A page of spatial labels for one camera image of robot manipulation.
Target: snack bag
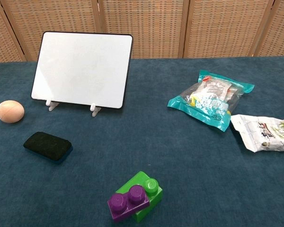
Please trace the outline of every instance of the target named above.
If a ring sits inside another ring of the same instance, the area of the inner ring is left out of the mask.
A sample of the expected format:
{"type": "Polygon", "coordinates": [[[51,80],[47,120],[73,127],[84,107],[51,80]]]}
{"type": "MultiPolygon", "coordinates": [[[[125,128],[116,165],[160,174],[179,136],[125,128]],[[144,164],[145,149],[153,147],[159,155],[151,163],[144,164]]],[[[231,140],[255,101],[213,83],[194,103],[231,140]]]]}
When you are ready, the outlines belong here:
{"type": "Polygon", "coordinates": [[[284,120],[238,114],[231,117],[231,123],[248,150],[284,151],[284,120]]]}
{"type": "Polygon", "coordinates": [[[239,98],[253,88],[252,84],[201,70],[198,83],[171,99],[167,106],[225,131],[239,98]]]}

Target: purple lego brick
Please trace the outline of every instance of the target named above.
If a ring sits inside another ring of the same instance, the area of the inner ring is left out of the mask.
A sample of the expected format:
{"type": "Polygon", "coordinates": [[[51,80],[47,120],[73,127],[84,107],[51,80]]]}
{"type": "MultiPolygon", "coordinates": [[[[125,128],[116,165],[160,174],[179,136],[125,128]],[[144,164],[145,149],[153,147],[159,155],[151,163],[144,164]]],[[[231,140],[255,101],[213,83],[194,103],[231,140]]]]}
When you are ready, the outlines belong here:
{"type": "Polygon", "coordinates": [[[150,205],[145,190],[140,185],[134,185],[127,193],[113,194],[107,203],[115,222],[121,221],[150,205]]]}

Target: black eraser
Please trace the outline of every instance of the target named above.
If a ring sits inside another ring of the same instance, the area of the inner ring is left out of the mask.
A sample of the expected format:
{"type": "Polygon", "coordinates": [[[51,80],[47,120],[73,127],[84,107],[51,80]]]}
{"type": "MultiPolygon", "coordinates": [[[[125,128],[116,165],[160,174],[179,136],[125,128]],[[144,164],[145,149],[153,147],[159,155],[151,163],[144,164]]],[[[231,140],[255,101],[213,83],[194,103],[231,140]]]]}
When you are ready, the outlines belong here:
{"type": "Polygon", "coordinates": [[[29,137],[23,146],[55,163],[61,163],[72,151],[68,140],[40,131],[29,137]]]}

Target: wicker room divider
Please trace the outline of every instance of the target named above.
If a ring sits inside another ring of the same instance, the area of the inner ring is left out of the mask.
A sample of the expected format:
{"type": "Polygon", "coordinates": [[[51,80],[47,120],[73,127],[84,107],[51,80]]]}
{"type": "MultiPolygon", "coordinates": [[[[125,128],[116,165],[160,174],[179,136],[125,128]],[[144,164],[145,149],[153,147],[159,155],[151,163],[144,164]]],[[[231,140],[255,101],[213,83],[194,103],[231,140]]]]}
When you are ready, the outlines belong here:
{"type": "Polygon", "coordinates": [[[0,5],[0,62],[24,60],[20,45],[0,5]]]}
{"type": "Polygon", "coordinates": [[[133,58],[284,55],[284,0],[0,0],[0,62],[44,31],[133,35],[133,58]]]}

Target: egg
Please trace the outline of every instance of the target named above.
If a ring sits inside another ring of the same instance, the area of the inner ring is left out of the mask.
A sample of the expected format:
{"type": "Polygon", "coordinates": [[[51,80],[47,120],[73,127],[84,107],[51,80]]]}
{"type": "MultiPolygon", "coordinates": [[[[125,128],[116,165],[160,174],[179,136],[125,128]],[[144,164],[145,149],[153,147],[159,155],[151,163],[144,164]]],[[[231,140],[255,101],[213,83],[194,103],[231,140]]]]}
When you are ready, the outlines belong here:
{"type": "Polygon", "coordinates": [[[15,123],[24,115],[23,106],[16,101],[7,100],[0,103],[0,120],[6,123],[15,123]]]}

